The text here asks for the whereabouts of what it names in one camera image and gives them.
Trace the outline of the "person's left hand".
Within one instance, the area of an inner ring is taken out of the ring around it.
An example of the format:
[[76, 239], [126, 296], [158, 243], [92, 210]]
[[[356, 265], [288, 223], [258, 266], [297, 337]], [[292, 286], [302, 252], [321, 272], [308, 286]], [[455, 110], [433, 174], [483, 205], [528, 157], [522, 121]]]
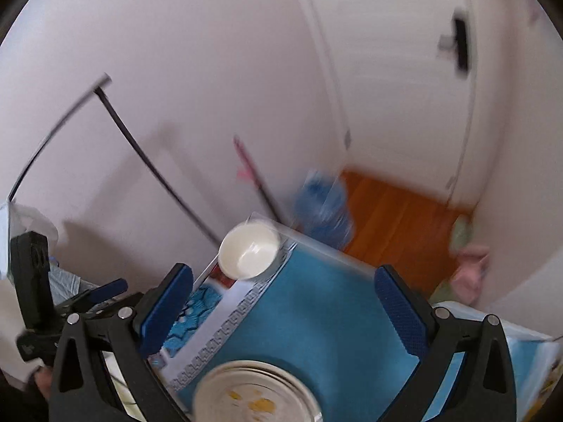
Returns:
[[51, 398], [52, 369], [39, 367], [31, 374], [31, 381], [46, 400]]

